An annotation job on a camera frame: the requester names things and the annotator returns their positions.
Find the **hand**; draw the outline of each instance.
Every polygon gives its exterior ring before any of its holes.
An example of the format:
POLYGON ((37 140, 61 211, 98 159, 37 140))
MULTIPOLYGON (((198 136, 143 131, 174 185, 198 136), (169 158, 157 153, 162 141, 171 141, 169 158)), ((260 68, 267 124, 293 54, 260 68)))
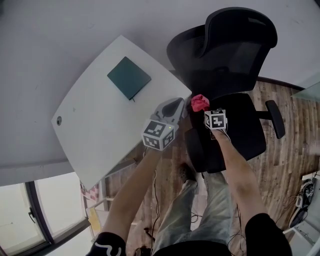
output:
POLYGON ((211 132, 214 135, 214 137, 217 139, 217 141, 224 140, 224 139, 229 141, 228 137, 220 130, 215 129, 215 130, 211 130, 211 132))

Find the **black office chair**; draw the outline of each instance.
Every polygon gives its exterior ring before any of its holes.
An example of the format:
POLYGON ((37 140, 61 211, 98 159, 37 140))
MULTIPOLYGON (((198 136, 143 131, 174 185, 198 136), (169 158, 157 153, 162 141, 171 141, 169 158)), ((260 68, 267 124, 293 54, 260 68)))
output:
MULTIPOLYGON (((273 100, 268 111, 256 111, 244 91, 253 90, 269 50, 277 45, 277 31, 265 15, 251 9, 232 7, 218 10, 205 25, 189 29, 172 39, 168 57, 193 95, 210 100, 210 109, 226 110, 232 144, 249 160, 266 150, 259 119, 272 120, 278 139, 285 126, 273 100)), ((192 129, 185 133, 186 147, 197 172, 225 170, 222 152, 204 125, 204 112, 190 111, 192 129)))

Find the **dark green notebook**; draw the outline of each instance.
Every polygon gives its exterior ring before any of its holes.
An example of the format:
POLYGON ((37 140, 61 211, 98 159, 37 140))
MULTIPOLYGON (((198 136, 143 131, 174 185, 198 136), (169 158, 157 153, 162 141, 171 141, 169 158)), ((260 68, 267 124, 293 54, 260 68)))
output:
POLYGON ((124 57, 107 76, 129 100, 151 80, 148 74, 127 57, 124 57))

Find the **black sleeve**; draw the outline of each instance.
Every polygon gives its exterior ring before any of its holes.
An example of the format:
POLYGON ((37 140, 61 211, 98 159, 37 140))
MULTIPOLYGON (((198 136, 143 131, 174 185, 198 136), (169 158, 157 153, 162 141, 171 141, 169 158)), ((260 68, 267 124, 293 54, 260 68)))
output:
POLYGON ((266 213, 253 216, 245 226, 247 256, 292 256, 291 247, 266 213))
POLYGON ((100 233, 86 256, 126 256, 126 243, 118 235, 100 233))

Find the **leg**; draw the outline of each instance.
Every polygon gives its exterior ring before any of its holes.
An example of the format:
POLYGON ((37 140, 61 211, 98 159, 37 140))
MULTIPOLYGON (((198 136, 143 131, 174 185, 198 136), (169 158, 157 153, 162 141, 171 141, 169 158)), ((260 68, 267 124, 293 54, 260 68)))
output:
POLYGON ((196 188, 197 182, 194 180, 188 179, 183 184, 158 230, 152 254, 161 248, 187 240, 191 232, 191 208, 196 188))
POLYGON ((221 172, 204 172, 207 205, 199 227, 190 235, 190 240, 213 241, 227 244, 232 225, 232 201, 228 184, 221 172))

